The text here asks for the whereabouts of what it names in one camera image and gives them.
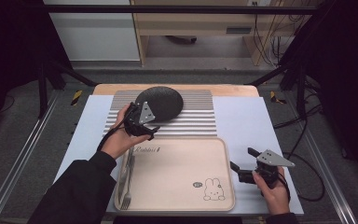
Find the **metal frame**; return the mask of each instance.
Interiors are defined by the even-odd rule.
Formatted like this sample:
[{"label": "metal frame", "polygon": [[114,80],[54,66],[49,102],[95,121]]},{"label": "metal frame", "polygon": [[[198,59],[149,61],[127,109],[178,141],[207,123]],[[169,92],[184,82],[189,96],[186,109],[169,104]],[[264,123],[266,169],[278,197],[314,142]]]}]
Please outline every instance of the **metal frame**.
[{"label": "metal frame", "polygon": [[192,13],[313,15],[317,7],[226,7],[226,6],[120,6],[120,5],[26,5],[31,10],[52,13]]},{"label": "metal frame", "polygon": [[43,118],[37,121],[36,125],[34,126],[34,129],[29,135],[24,146],[22,147],[19,157],[14,162],[10,172],[8,173],[4,183],[2,184],[0,188],[0,214],[3,208],[5,207],[7,199],[9,198],[11,192],[16,186],[16,183],[21,176],[22,170],[27,164],[27,161],[34,150],[34,147],[36,146],[36,143],[39,140],[40,135],[45,129],[45,126],[48,123],[48,120],[54,110],[54,107],[57,104],[57,101],[61,97],[61,95],[62,95],[62,91],[56,91],[56,90],[53,91],[50,100],[48,102],[48,108],[45,116],[43,116]]}]

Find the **fork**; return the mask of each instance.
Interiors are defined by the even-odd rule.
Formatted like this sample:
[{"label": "fork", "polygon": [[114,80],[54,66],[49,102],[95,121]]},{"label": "fork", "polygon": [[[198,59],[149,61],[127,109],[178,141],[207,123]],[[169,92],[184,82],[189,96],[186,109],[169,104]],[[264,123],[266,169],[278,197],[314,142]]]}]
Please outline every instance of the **fork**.
[{"label": "fork", "polygon": [[121,196],[123,195],[123,190],[125,186],[125,182],[127,180],[127,176],[130,170],[130,161],[133,154],[134,147],[131,147],[127,156],[126,165],[120,175],[120,180],[118,181],[118,201],[121,202]]},{"label": "fork", "polygon": [[132,178],[132,171],[133,171],[134,164],[135,164],[135,156],[132,156],[130,161],[129,184],[127,185],[127,193],[124,195],[123,203],[121,204],[121,210],[127,210],[131,203],[130,188],[131,188],[131,178]]}]

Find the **black cable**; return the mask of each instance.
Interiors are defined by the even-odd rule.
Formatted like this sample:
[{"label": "black cable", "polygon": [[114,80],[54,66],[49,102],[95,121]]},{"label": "black cable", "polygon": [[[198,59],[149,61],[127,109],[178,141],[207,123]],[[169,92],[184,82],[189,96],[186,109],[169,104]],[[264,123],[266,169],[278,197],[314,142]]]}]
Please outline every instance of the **black cable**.
[{"label": "black cable", "polygon": [[305,87],[308,88],[308,89],[311,89],[311,90],[313,90],[313,91],[315,91],[315,92],[321,91],[320,88],[313,86],[313,85],[312,85],[310,82],[308,82],[307,80],[305,81]]},{"label": "black cable", "polygon": [[311,96],[318,96],[319,93],[315,92],[315,93],[311,93],[310,95],[308,95],[307,97],[304,98],[305,101],[307,101]]},{"label": "black cable", "polygon": [[9,105],[8,107],[6,107],[5,109],[1,110],[0,113],[3,113],[3,112],[5,112],[5,111],[9,110],[9,109],[14,105],[14,102],[16,101],[16,100],[14,99],[14,97],[11,96],[11,95],[7,95],[7,97],[11,98],[12,101],[11,101],[10,105]]},{"label": "black cable", "polygon": [[278,36],[278,52],[277,52],[277,58],[278,58],[278,62],[280,60],[280,49],[281,49],[281,37]]},{"label": "black cable", "polygon": [[106,142],[106,140],[112,136],[112,134],[114,134],[115,132],[117,132],[117,130],[121,129],[120,126],[124,123],[124,120],[126,120],[130,114],[133,112],[133,110],[135,109],[135,107],[133,107],[128,113],[127,115],[124,117],[124,119],[113,129],[109,130],[109,132],[107,132],[107,134],[103,137],[103,140],[101,140],[100,145],[98,145],[97,147],[97,151],[101,151],[101,149],[103,149],[103,145]]},{"label": "black cable", "polygon": [[[304,5],[309,6],[309,5],[310,5],[310,0],[309,0],[307,3],[301,1],[301,6],[303,7]],[[280,27],[281,23],[282,23],[283,20],[286,18],[286,16],[288,16],[288,20],[289,20],[289,21],[292,21],[292,22],[289,23],[289,24],[287,24],[287,25],[284,25],[284,26]],[[288,26],[293,26],[293,32],[292,32],[292,34],[291,34],[290,36],[296,35],[296,34],[298,33],[298,31],[301,29],[301,27],[303,26],[303,24],[304,24],[307,20],[309,20],[309,19],[310,19],[310,17],[308,17],[308,18],[306,19],[305,15],[284,15],[284,16],[282,17],[282,19],[281,19],[281,20],[277,23],[277,25],[275,26],[276,28],[272,31],[271,36],[275,36],[275,33],[276,33],[278,30],[281,30],[281,29],[283,29],[283,28],[285,28],[285,27],[288,27]],[[279,41],[279,43],[278,43],[278,49],[279,49],[280,46],[281,46],[281,41]],[[280,60],[280,59],[279,59],[280,56],[281,56],[281,55],[284,55],[284,53],[280,53],[279,50],[278,50],[278,54],[277,54],[277,53],[274,51],[274,48],[273,48],[273,53],[274,53],[274,56],[278,59],[278,62],[279,62],[279,60]]]},{"label": "black cable", "polygon": [[[316,114],[317,112],[319,112],[321,109],[319,108],[321,105],[316,105],[314,106],[313,108],[311,108],[306,114],[307,114],[307,117],[310,117],[314,114]],[[295,119],[291,119],[291,120],[288,120],[286,122],[282,122],[282,123],[278,123],[278,124],[275,124],[273,126],[274,129],[280,129],[280,128],[283,128],[283,127],[286,127],[286,126],[289,126],[289,125],[292,125],[292,124],[295,124],[299,121],[301,121],[302,118],[295,118]]]},{"label": "black cable", "polygon": [[290,196],[290,189],[289,189],[289,185],[287,184],[287,181],[286,179],[281,175],[281,177],[283,178],[280,178],[278,177],[278,180],[284,185],[284,187],[286,188],[286,191],[287,191],[287,200],[288,202],[290,202],[290,200],[292,200],[292,197]]},{"label": "black cable", "polygon": [[311,198],[306,198],[306,197],[303,197],[301,195],[298,195],[298,198],[303,199],[303,200],[308,201],[308,202],[319,202],[322,199],[322,197],[325,195],[324,180],[322,179],[321,175],[319,175],[319,173],[316,171],[316,169],[309,162],[307,162],[304,158],[300,157],[296,153],[292,153],[292,156],[296,157],[296,158],[300,159],[301,161],[303,161],[304,163],[306,163],[309,166],[309,168],[318,176],[319,181],[321,182],[321,185],[322,185],[322,193],[321,193],[321,195],[319,197],[311,199]]},{"label": "black cable", "polygon": [[292,157],[293,153],[295,153],[295,150],[296,150],[298,144],[300,143],[301,138],[305,133],[305,130],[307,129],[307,125],[308,125],[308,120],[305,119],[305,124],[304,124],[304,128],[303,128],[303,130],[301,132],[301,135],[297,138],[297,141],[296,141],[295,145],[293,146],[292,150],[290,151],[289,156],[286,158],[287,160],[289,160],[290,157]]},{"label": "black cable", "polygon": [[[262,50],[258,47],[258,45],[257,45],[257,43],[256,43],[256,41],[255,41],[255,34],[257,34],[257,36],[258,36],[258,41],[260,42],[260,45],[261,45]],[[253,40],[254,40],[254,42],[255,42],[255,47],[256,47],[257,50],[260,52],[260,55],[261,55],[261,57],[263,58],[263,61],[264,61],[265,63],[268,63],[268,64],[272,63],[272,62],[267,62],[267,60],[266,60],[267,55],[265,55],[266,52],[265,52],[265,49],[264,49],[264,45],[263,45],[263,43],[262,43],[262,41],[261,41],[260,34],[258,33],[258,30],[257,30],[257,14],[255,14],[255,30],[254,30]]]}]

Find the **white tabletop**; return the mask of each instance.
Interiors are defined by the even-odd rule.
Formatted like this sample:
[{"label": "white tabletop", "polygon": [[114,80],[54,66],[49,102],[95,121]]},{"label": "white tabletop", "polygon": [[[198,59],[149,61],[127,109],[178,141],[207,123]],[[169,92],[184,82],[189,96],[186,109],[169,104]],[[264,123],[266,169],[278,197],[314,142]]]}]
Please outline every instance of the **white tabletop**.
[{"label": "white tabletop", "polygon": [[[112,95],[91,95],[84,108],[80,121],[71,144],[63,158],[62,165],[56,179],[74,160],[88,160],[99,145],[107,114],[113,100]],[[217,136],[223,139],[227,146],[228,156],[243,170],[254,170],[255,158],[247,153],[247,148],[252,147],[260,152],[270,149],[280,155],[278,140],[273,130],[269,113],[261,97],[232,97],[214,96],[213,108],[216,119]],[[112,172],[112,177],[117,179],[118,167],[121,158],[117,159],[117,168]],[[289,184],[292,200],[290,209],[297,215],[303,215],[304,211],[296,195],[293,180],[285,168],[286,180]],[[256,185],[240,183],[238,175],[232,172],[235,192],[234,208],[227,212],[126,212],[131,216],[250,216],[267,214],[266,203],[260,195]],[[113,204],[111,198],[106,212],[121,214]]]}]

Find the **gray floor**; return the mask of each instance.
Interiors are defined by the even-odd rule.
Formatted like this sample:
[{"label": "gray floor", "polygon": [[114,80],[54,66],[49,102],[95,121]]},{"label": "gray floor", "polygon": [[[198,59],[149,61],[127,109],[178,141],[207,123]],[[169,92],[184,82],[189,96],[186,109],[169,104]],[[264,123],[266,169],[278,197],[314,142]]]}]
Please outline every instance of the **gray floor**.
[{"label": "gray floor", "polygon": [[[222,50],[219,46],[224,49],[229,48],[229,42],[238,48],[243,47],[241,38],[221,39],[221,42],[218,42],[219,40],[216,38],[210,38],[209,40],[213,44],[209,47],[207,40],[208,38],[205,38],[205,42],[203,42],[202,38],[198,37],[197,43],[190,47],[187,43],[173,42],[167,37],[159,36],[154,38],[149,46],[149,58],[147,60],[150,63],[144,67],[128,66],[115,70],[88,67],[79,69],[78,72],[102,83],[243,84],[255,80],[271,69],[266,64],[263,65],[264,67],[250,69],[249,67],[253,66],[249,63],[249,54],[246,49],[241,51],[234,48],[235,50],[232,51],[221,51],[222,56],[219,56],[219,50]],[[188,50],[188,48],[193,47],[196,47],[197,50],[194,52]],[[235,60],[241,61],[241,63],[235,63],[235,66],[227,66]],[[184,61],[191,61],[193,64],[199,64],[199,66],[186,66],[186,63],[182,63]],[[56,175],[67,149],[67,144],[71,141],[71,133],[75,130],[76,123],[87,102],[87,96],[92,93],[92,88],[79,84],[70,77],[65,76],[65,79],[68,84],[64,91],[58,91],[57,105],[39,137],[33,153],[24,166],[21,177],[17,180],[17,184],[7,198],[0,218],[20,218],[20,221],[22,221],[29,217]],[[280,91],[275,85],[277,80],[279,80],[278,77],[258,88],[260,95],[265,99],[273,124],[287,121],[296,115],[290,104],[270,101],[270,91],[275,91],[279,99],[290,101],[294,97],[294,93],[291,91]],[[79,102],[77,105],[70,105],[77,90],[83,90]],[[9,92],[8,95],[12,96],[15,102],[9,110],[0,114],[0,186],[4,183],[11,166],[21,153],[23,145],[37,122],[39,107],[36,82],[18,87]],[[7,97],[7,105],[10,105],[11,100],[10,97]],[[317,104],[319,104],[318,98],[312,96],[309,98],[307,109]],[[342,190],[345,201],[358,222],[357,162],[341,157],[339,142],[323,113],[309,117],[308,131],[317,143],[339,189]],[[276,130],[282,151],[290,151],[300,132],[301,126],[299,124]],[[307,144],[307,141],[303,139],[296,153],[316,167],[317,164],[311,156],[311,150],[312,148]],[[304,197],[317,197],[321,192],[321,186],[316,175],[301,161],[296,158],[293,158],[293,161],[297,164],[297,167],[292,169],[291,174],[298,192]],[[335,200],[331,199],[332,195],[332,193],[326,192],[322,200],[316,203],[301,200],[305,215],[298,219],[302,223],[341,223],[341,218],[338,216],[340,214],[339,207],[337,207]],[[258,217],[245,217],[243,223],[259,223],[259,220]]]}]

